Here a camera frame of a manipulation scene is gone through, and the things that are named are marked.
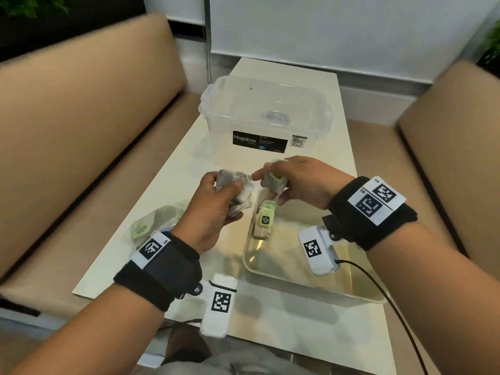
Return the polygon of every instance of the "person's right arm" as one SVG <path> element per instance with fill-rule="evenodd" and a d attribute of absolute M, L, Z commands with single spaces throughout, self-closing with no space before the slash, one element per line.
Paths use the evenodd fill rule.
<path fill-rule="evenodd" d="M 289 179 L 278 204 L 326 209 L 352 176 L 307 157 L 266 163 Z M 500 374 L 500 283 L 418 222 L 387 236 L 367 257 L 443 375 Z"/>

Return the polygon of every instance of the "person's left arm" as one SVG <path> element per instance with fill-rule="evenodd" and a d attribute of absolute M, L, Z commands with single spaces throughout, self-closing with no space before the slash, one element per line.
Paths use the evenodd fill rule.
<path fill-rule="evenodd" d="M 199 254 L 217 242 L 223 226 L 239 220 L 228 217 L 229 201 L 241 183 L 216 193 L 217 173 L 200 182 L 172 234 Z M 130 373 L 164 318 L 152 303 L 118 284 L 111 285 L 86 308 L 22 361 L 12 375 L 122 375 Z"/>

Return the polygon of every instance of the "forearm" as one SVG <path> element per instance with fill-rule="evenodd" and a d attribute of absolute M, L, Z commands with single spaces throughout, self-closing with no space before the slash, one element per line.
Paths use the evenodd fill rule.
<path fill-rule="evenodd" d="M 150 302 L 114 284 L 18 365 L 12 375 L 130 373 L 163 317 Z"/>
<path fill-rule="evenodd" d="M 500 283 L 418 222 L 367 256 L 443 375 L 500 373 Z"/>

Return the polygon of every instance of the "black strap on device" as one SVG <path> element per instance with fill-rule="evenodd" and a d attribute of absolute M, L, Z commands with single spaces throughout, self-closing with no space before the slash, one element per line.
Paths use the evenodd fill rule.
<path fill-rule="evenodd" d="M 375 225 L 348 202 L 349 198 L 369 180 L 366 176 L 360 176 L 341 189 L 328 205 L 332 214 L 323 217 L 324 225 L 334 240 L 343 238 L 355 242 L 365 251 L 370 250 L 405 223 L 417 219 L 416 212 L 404 203 L 380 225 Z"/>
<path fill-rule="evenodd" d="M 158 309 L 167 311 L 174 298 L 182 298 L 186 293 L 200 293 L 202 267 L 199 254 L 191 246 L 169 232 L 161 233 L 170 241 L 147 265 L 141 269 L 129 260 L 114 280 Z"/>

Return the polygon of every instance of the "wrist strap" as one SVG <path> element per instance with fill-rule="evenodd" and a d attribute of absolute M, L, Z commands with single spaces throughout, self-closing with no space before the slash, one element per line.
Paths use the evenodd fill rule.
<path fill-rule="evenodd" d="M 323 221 L 335 240 L 346 239 L 368 251 L 405 223 L 417 220 L 405 200 L 379 177 L 360 176 L 332 199 L 328 205 L 332 214 Z"/>
<path fill-rule="evenodd" d="M 170 232 L 153 232 L 116 274 L 115 283 L 167 311 L 202 279 L 199 254 Z"/>

